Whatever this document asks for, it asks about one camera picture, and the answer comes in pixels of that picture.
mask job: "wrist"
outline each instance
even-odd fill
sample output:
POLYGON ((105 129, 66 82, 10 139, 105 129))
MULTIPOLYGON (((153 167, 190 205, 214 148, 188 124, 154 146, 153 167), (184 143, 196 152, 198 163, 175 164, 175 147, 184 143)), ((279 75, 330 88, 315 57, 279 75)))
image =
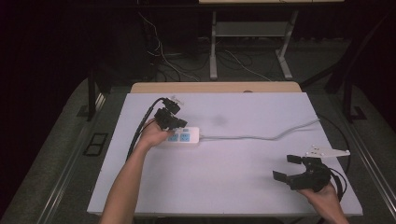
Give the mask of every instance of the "wrist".
POLYGON ((151 145, 145 141, 138 141, 134 147, 134 151, 141 151, 147 153, 151 149, 151 145))

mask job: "power strip switch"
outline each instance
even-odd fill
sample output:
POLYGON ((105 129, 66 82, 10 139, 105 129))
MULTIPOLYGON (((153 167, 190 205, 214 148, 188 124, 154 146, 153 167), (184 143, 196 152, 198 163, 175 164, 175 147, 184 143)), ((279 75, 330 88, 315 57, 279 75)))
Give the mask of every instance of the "power strip switch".
POLYGON ((199 143, 199 128, 185 127, 175 130, 174 135, 159 144, 159 147, 195 147, 199 143))

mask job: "human arm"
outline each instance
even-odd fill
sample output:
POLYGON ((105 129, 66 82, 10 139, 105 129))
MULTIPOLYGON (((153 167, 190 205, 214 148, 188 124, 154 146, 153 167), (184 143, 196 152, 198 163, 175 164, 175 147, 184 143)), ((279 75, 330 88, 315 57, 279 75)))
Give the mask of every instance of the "human arm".
POLYGON ((122 166, 108 193, 99 223, 132 223, 146 155, 152 147, 172 134, 173 132, 162 131, 154 119, 146 123, 133 153, 122 166))
POLYGON ((312 189, 299 189, 315 210, 330 224, 347 224, 337 193, 332 183, 329 183, 321 191, 314 192, 312 189))

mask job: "hand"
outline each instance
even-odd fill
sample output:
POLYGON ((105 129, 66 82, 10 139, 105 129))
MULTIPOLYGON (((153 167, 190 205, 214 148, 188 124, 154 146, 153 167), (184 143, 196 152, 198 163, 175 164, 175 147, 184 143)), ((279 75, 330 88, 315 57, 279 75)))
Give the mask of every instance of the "hand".
POLYGON ((315 210, 329 223, 348 223, 332 183, 319 192, 314 192, 312 189, 299 189, 297 192, 303 194, 315 210))
POLYGON ((174 131, 163 131, 155 119, 150 119, 143 126, 143 132, 137 144, 144 144, 148 148, 155 147, 174 133, 174 131))

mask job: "table leg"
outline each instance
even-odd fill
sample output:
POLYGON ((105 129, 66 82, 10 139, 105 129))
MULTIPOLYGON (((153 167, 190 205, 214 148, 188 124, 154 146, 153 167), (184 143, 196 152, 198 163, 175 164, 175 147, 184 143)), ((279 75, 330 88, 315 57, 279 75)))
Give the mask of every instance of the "table leg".
POLYGON ((291 15, 288 26, 286 27, 285 40, 283 42, 283 46, 280 49, 276 50, 277 60, 279 61, 280 68, 282 69, 283 75, 285 76, 285 79, 287 79, 287 80, 292 79, 292 75, 289 70, 288 63, 286 62, 286 59, 285 59, 285 53, 286 53, 286 49, 288 48, 288 44, 291 39, 291 34, 294 29, 294 24, 297 20, 297 15, 298 15, 298 10, 293 11, 293 14, 291 15))
POLYGON ((210 80, 218 79, 218 68, 216 64, 216 11, 213 11, 212 18, 212 38, 210 49, 210 80))

